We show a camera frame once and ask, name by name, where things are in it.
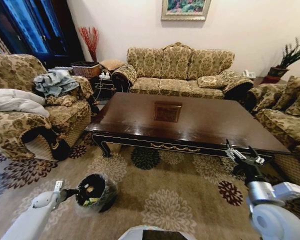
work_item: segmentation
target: floral sofa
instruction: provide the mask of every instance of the floral sofa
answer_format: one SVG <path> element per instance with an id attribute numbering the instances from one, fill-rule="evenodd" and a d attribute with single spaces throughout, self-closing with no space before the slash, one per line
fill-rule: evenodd
<path id="1" fill-rule="evenodd" d="M 293 156 L 275 155 L 275 163 L 300 185 L 300 77 L 287 84 L 261 84 L 247 92 L 245 107 Z"/>
<path id="2" fill-rule="evenodd" d="M 33 79 L 46 73 L 41 62 L 26 54 L 0 54 L 0 89 L 34 92 Z M 93 93 L 84 77 L 79 87 L 62 97 L 51 97 L 49 118 L 26 112 L 0 112 L 0 153 L 10 160 L 65 159 L 70 147 L 91 121 L 87 100 Z"/>
<path id="3" fill-rule="evenodd" d="M 131 47 L 127 64 L 112 74 L 117 91 L 209 99 L 241 99 L 253 82 L 230 66 L 235 55 L 226 50 L 196 50 L 177 42 L 165 48 Z M 224 88 L 201 88 L 197 79 L 219 75 Z"/>

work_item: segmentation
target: rug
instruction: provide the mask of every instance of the rug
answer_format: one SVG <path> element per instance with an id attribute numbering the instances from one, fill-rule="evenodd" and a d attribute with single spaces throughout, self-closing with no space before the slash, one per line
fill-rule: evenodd
<path id="1" fill-rule="evenodd" d="M 118 196 L 104 213 L 87 211 L 69 198 L 53 211 L 41 240 L 117 240 L 126 230 L 151 225 L 201 240 L 259 240 L 251 227 L 243 178 L 228 158 L 109 144 L 102 157 L 91 135 L 83 135 L 61 162 L 10 161 L 0 154 L 0 237 L 34 197 L 56 180 L 75 188 L 89 174 L 117 183 Z M 272 183 L 282 181 L 266 166 Z M 300 200 L 287 207 L 300 218 Z"/>

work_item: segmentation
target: side table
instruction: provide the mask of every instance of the side table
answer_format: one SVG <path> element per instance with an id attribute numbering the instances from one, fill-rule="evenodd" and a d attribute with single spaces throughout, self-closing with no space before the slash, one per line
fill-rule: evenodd
<path id="1" fill-rule="evenodd" d="M 111 79 L 100 79 L 99 76 L 90 78 L 95 98 L 110 99 L 116 93 L 116 88 Z"/>
<path id="2" fill-rule="evenodd" d="M 255 79 L 252 80 L 253 87 L 255 88 L 255 87 L 259 86 L 263 82 L 263 80 L 264 80 L 264 76 L 257 76 Z M 280 80 L 277 82 L 277 84 L 287 84 L 287 82 L 284 80 Z"/>

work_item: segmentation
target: framed painting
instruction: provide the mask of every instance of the framed painting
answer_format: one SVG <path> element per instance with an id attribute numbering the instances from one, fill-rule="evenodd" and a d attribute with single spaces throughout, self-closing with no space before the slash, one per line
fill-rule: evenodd
<path id="1" fill-rule="evenodd" d="M 161 20 L 205 21 L 211 0 L 162 0 Z"/>

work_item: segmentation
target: coffee table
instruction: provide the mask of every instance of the coffee table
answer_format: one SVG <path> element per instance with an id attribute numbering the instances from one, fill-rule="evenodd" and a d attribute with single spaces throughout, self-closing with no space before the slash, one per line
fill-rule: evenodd
<path id="1" fill-rule="evenodd" d="M 107 143 L 226 157 L 226 139 L 242 153 L 289 154 L 238 102 L 117 92 L 85 131 L 103 156 Z"/>

